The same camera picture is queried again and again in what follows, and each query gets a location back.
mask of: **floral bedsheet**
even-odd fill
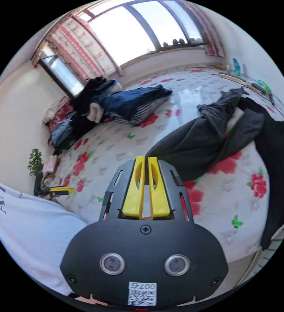
[[[198,104],[210,104],[220,91],[240,87],[220,78],[213,69],[185,69],[146,77],[130,89],[162,84],[173,90],[170,99],[139,127],[109,122],[98,125],[62,156],[54,185],[69,185],[75,191],[58,201],[85,222],[98,220],[104,192],[118,166],[145,155],[164,136],[198,116]],[[247,90],[250,97],[265,107],[276,120],[284,117],[268,100]],[[284,115],[284,105],[275,98]],[[236,110],[228,131],[243,112]],[[227,261],[233,262],[259,249],[265,226],[269,176],[254,142],[219,162],[195,181],[185,182],[194,221],[220,241]],[[145,191],[144,215],[150,214]]]

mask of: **pile of clothes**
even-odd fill
[[[72,111],[53,129],[48,143],[55,154],[69,149],[98,123],[115,120],[139,125],[145,121],[172,91],[162,85],[122,91],[117,80],[89,79],[84,89],[70,102]]]
[[[182,181],[192,181],[254,141],[270,179],[268,215],[261,238],[265,250],[284,225],[284,121],[275,121],[265,108],[243,94],[248,95],[243,88],[231,89],[222,92],[216,103],[199,105],[198,118],[164,137],[146,157],[168,162]],[[237,107],[244,113],[226,133]]]

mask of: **green butterfly pattern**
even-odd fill
[[[234,225],[235,228],[241,227],[244,223],[239,221],[238,215],[235,215],[234,219],[232,220],[232,224]]]

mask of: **white shirt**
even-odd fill
[[[15,262],[45,286],[72,292],[60,271],[71,239],[87,224],[59,204],[0,183],[0,240]]]

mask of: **white wall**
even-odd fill
[[[63,91],[42,68],[27,61],[0,85],[0,182],[32,194],[28,156],[38,148],[46,160],[48,131],[41,124],[47,108]]]
[[[266,51],[244,30],[222,15],[200,6],[214,23],[226,52],[226,64],[236,58],[246,74],[263,80],[284,103],[284,76]]]
[[[118,79],[121,85],[154,72],[175,66],[190,64],[221,63],[224,58],[205,54],[204,49],[181,49],[149,55],[146,59],[137,61],[123,69],[125,76],[111,75],[111,79]]]

